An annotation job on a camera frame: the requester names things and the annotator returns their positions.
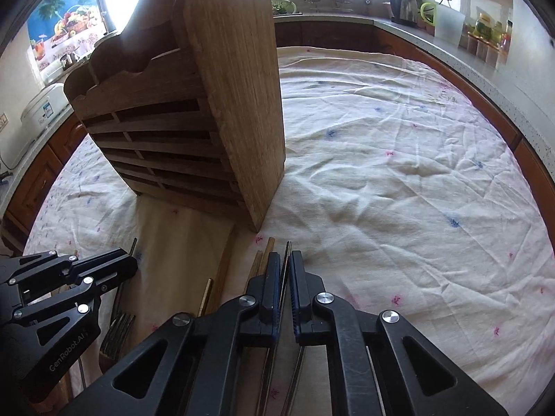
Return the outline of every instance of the metal screw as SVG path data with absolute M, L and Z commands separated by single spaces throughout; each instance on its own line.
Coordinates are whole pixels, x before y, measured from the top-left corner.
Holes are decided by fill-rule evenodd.
M 251 307 L 256 303 L 256 299 L 253 296 L 241 296 L 239 297 L 239 304 L 242 307 Z
M 191 316 L 187 313 L 177 313 L 171 321 L 176 327 L 185 327 L 191 322 Z
M 393 310 L 386 310 L 382 313 L 382 319 L 389 324 L 394 324 L 399 320 L 399 314 Z
M 323 304 L 331 303 L 334 301 L 334 295 L 329 292 L 321 292 L 316 296 L 316 300 Z

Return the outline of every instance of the kitchen counter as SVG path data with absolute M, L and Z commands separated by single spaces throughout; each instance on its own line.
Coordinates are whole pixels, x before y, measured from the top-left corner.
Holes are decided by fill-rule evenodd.
M 394 24 L 386 19 L 320 13 L 274 17 L 276 23 L 295 21 L 339 21 L 373 25 L 444 62 L 478 88 L 511 119 L 555 180 L 555 126 L 547 114 L 503 73 L 503 68 L 496 70 L 465 49 L 437 39 L 423 30 Z
M 13 176 L 4 179 L 4 181 L 7 181 L 8 184 L 0 185 L 0 219 L 3 217 L 13 193 L 16 191 L 17 186 L 23 179 L 23 176 L 27 172 L 27 169 L 29 169 L 33 160 L 37 157 L 39 152 L 46 145 L 56 130 L 62 126 L 71 114 L 73 114 L 73 108 L 70 104 L 68 104 L 62 113 L 46 127 L 41 136 L 30 145 L 29 150 L 21 159 L 19 165 L 12 171 Z

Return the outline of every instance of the cabinet door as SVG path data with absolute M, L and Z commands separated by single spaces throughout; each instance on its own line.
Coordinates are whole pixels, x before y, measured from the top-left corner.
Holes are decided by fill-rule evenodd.
M 69 116 L 59 129 L 52 135 L 48 144 L 56 156 L 65 164 L 77 150 L 77 147 L 87 135 L 87 130 L 75 114 Z
M 47 144 L 19 183 L 9 203 L 8 211 L 27 230 L 31 231 L 38 211 L 56 177 L 62 171 L 62 167 L 62 163 Z

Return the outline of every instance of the wooden box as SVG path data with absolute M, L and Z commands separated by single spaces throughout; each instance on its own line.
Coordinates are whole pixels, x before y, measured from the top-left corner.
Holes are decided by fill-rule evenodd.
M 174 0 L 167 18 L 100 44 L 66 95 L 135 192 L 258 230 L 285 161 L 270 0 Z

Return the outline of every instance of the plastic pitcher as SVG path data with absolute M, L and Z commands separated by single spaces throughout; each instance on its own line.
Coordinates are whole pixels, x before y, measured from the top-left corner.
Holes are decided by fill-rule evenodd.
M 424 10 L 427 6 L 434 8 L 433 22 L 424 17 Z M 446 40 L 450 44 L 459 45 L 465 18 L 463 13 L 451 9 L 449 6 L 427 1 L 420 6 L 420 15 L 426 23 L 435 26 L 435 37 Z

